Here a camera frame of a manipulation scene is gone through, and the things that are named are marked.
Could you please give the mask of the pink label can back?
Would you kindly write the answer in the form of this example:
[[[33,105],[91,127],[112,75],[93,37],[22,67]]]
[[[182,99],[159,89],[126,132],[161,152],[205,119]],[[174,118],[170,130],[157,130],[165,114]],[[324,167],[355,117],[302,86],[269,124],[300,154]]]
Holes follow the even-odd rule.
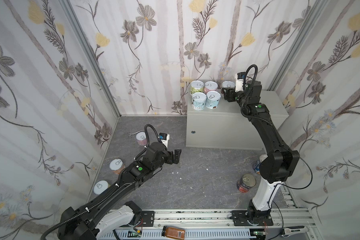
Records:
[[[136,140],[140,146],[145,146],[147,144],[147,137],[145,132],[138,132],[136,134]]]

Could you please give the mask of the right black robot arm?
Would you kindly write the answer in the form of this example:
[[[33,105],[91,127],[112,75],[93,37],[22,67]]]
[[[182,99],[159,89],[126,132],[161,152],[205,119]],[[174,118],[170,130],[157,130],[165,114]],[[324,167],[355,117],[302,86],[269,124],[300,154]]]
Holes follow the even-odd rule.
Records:
[[[236,102],[243,117],[257,130],[267,157],[260,163],[262,177],[256,195],[250,200],[242,216],[233,214],[233,220],[249,226],[271,226],[271,206],[275,194],[291,177],[299,161],[298,151],[293,151],[282,139],[275,127],[267,106],[260,102],[262,84],[257,81],[258,66],[250,65],[245,72],[236,75],[236,87],[223,88],[222,94],[228,102]]]

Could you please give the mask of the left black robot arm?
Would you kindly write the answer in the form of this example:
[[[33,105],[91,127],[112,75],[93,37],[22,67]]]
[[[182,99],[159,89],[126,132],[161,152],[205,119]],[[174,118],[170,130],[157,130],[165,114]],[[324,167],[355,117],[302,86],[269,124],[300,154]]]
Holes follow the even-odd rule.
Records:
[[[41,235],[42,240],[55,230],[58,231],[60,240],[95,240],[101,235],[101,220],[119,200],[151,179],[161,171],[164,164],[179,163],[181,149],[169,151],[150,124],[145,125],[144,133],[147,140],[144,149],[121,171],[118,180],[78,209],[66,209],[61,221]]]

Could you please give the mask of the green label can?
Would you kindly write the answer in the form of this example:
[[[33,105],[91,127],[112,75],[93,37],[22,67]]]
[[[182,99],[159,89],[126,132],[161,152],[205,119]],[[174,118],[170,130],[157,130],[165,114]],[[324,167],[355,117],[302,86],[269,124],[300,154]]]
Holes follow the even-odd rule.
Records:
[[[191,82],[191,95],[194,93],[203,93],[204,92],[204,83],[199,80]]]

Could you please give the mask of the pink label can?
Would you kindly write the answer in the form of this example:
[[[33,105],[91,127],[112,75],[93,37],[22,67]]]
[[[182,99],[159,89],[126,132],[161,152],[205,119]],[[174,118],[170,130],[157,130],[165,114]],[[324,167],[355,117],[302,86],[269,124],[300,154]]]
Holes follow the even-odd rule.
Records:
[[[145,146],[147,144],[147,137],[145,132],[138,132],[136,134],[136,140],[140,146]]]
[[[207,94],[210,91],[216,91],[219,85],[216,82],[208,81],[204,84],[204,93]]]

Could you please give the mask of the teal can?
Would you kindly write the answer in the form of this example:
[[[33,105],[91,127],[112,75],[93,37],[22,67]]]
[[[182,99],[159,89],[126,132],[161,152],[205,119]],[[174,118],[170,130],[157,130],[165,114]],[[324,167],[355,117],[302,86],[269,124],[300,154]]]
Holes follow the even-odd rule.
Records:
[[[196,111],[201,111],[205,108],[207,96],[204,93],[196,92],[192,95],[192,107]]]
[[[206,94],[206,108],[208,109],[216,109],[219,105],[221,94],[217,91],[209,91]]]
[[[235,89],[235,88],[236,88],[235,82],[231,82],[231,81],[222,82],[222,89]]]

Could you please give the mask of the pink label can front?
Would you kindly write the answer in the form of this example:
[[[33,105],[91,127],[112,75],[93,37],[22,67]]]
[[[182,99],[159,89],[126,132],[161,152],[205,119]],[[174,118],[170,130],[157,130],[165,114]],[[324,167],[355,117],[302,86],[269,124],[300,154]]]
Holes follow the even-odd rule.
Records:
[[[210,91],[216,91],[219,85],[216,82],[208,81],[204,84],[204,93],[207,94]]]

